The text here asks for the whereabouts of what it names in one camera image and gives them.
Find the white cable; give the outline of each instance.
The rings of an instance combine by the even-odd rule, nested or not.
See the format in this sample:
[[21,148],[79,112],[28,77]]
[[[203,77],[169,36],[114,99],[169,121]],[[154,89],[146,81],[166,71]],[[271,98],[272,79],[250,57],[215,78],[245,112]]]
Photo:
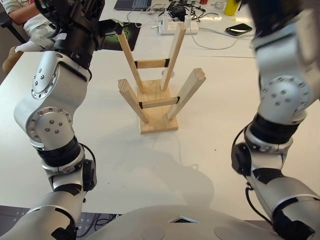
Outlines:
[[232,36],[232,35],[229,35],[229,34],[227,34],[227,33],[224,33],[224,32],[221,32],[221,31],[216,31],[216,30],[213,30],[213,29],[211,29],[211,28],[206,28],[206,27],[199,27],[199,30],[203,30],[203,31],[207,31],[207,32],[212,32],[212,33],[215,33],[215,34],[223,35],[223,36],[230,37],[230,38],[234,38],[234,39],[245,39],[245,38],[248,38],[248,37],[253,37],[253,36],[255,36],[254,34],[251,34],[251,35],[242,35],[242,36]]
[[[146,11],[141,11],[140,14],[137,16],[137,18],[136,18],[136,20],[135,20],[135,23],[134,23],[134,24],[135,24],[135,27],[136,27],[136,28],[142,28],[144,25],[146,25],[146,24],[154,21],[155,19],[154,19],[153,17],[160,13],[160,11],[154,11],[154,7],[155,7],[155,6],[159,6],[159,5],[161,5],[160,8],[165,8],[165,7],[166,7],[166,4],[164,4],[164,3],[156,3],[156,4],[153,4],[153,5],[149,6]],[[126,15],[126,19],[127,19],[127,21],[128,21],[129,24],[132,23],[132,22],[130,21],[130,19],[129,19],[129,15],[134,11],[134,9],[135,9],[135,8],[133,8],[133,9]],[[138,26],[138,25],[137,25],[137,21],[138,21],[140,15],[147,15],[147,16],[151,17],[151,19],[150,19],[149,21],[147,21],[147,22],[141,23],[141,25]]]
[[199,30],[208,31],[208,32],[212,32],[212,33],[215,33],[215,34],[220,34],[220,35],[227,36],[227,37],[230,37],[230,38],[234,38],[234,39],[235,39],[234,43],[232,43],[230,46],[221,47],[221,48],[213,48],[213,47],[207,47],[207,46],[200,45],[199,43],[197,43],[197,41],[195,40],[194,36],[191,34],[191,37],[192,37],[192,39],[193,39],[193,41],[194,41],[194,43],[195,43],[196,45],[198,45],[198,46],[201,47],[201,48],[208,49],[208,50],[225,50],[225,49],[230,49],[230,48],[232,48],[232,47],[238,42],[238,40],[252,36],[252,35],[245,35],[245,36],[238,36],[238,37],[236,37],[236,36],[230,36],[230,35],[228,35],[228,34],[226,34],[226,33],[223,33],[223,32],[220,32],[220,31],[216,31],[216,30],[213,30],[213,29],[210,29],[210,28],[204,28],[204,27],[200,27]]

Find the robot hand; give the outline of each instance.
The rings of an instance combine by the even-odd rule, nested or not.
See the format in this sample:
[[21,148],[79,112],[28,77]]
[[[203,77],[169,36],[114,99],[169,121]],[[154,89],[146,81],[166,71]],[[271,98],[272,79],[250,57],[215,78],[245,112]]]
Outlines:
[[232,147],[232,167],[255,191],[274,230],[284,239],[314,239],[320,232],[320,197],[282,168],[292,135],[320,97],[318,40],[311,10],[298,0],[248,0],[256,26],[261,102]]

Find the floor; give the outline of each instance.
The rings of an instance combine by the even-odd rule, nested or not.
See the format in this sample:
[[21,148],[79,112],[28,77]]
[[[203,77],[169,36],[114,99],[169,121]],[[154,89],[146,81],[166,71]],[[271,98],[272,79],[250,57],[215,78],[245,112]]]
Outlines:
[[[28,208],[0,205],[0,236],[9,231],[28,210]],[[116,214],[83,212],[80,217],[80,222],[77,224],[77,240],[86,239],[90,234],[99,230],[116,217],[118,217]],[[248,222],[272,232],[271,226],[265,221]]]

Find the desk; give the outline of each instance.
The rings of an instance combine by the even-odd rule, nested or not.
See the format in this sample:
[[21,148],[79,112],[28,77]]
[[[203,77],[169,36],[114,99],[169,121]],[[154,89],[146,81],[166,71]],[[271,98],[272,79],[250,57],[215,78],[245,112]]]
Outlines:
[[[51,191],[40,157],[13,117],[15,105],[30,91],[41,55],[24,53],[0,86],[0,205],[30,207]],[[203,68],[207,80],[177,116],[178,131],[140,135],[138,118],[117,87],[121,78],[134,85],[124,54],[95,53],[93,79],[73,125],[97,159],[98,184],[87,194],[83,211],[126,213],[188,204],[258,220],[245,198],[246,181],[232,170],[230,158],[234,137],[259,104],[255,66],[250,58],[179,56],[170,82],[173,96],[193,68]],[[160,74],[161,69],[141,71],[144,80]],[[295,134],[284,174],[320,194],[318,103],[308,114]],[[252,201],[259,206],[253,194]]]
[[[106,1],[106,6],[101,15],[101,20],[105,19],[118,19],[120,21],[127,21],[127,14],[129,11],[118,11],[114,10],[114,6],[117,0],[108,0]],[[167,0],[152,0],[152,3],[168,3]],[[223,11],[215,9],[212,4],[216,2],[215,0],[209,0],[206,6],[202,6],[207,10],[207,12],[218,13],[220,17],[204,17],[201,18],[201,23],[199,26],[201,28],[214,29],[219,32],[224,32],[227,27],[231,27],[240,23],[247,23],[250,26],[254,26],[252,23],[249,9],[244,6],[240,12],[237,12],[236,16],[226,16],[223,14]],[[147,23],[143,24],[133,55],[135,54],[144,54],[147,56],[150,51],[146,49],[146,46],[153,46],[152,53],[157,54],[157,58],[167,58],[170,50],[170,45],[173,40],[173,36],[164,36],[159,35],[157,29],[151,29],[151,27],[156,26],[157,23],[154,21],[150,22],[150,17],[140,12],[133,11],[129,20],[132,22],[138,23]],[[232,45],[235,41],[234,38],[218,35],[212,32],[200,31],[197,35],[194,36],[194,39],[200,44],[209,48],[223,48]],[[208,50],[202,47],[197,46],[190,35],[186,35],[183,40],[183,44],[180,50],[180,54],[183,56],[213,56],[213,57],[243,57],[243,58],[253,58],[253,51],[250,48],[250,40],[252,37],[247,39],[239,40],[235,46],[225,49],[225,50]]]

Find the black tape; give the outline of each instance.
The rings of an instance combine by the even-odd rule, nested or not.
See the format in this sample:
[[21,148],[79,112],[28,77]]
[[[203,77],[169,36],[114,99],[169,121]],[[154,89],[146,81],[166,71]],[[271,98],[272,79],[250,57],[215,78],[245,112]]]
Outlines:
[[167,68],[169,66],[170,58],[165,59],[164,67]]

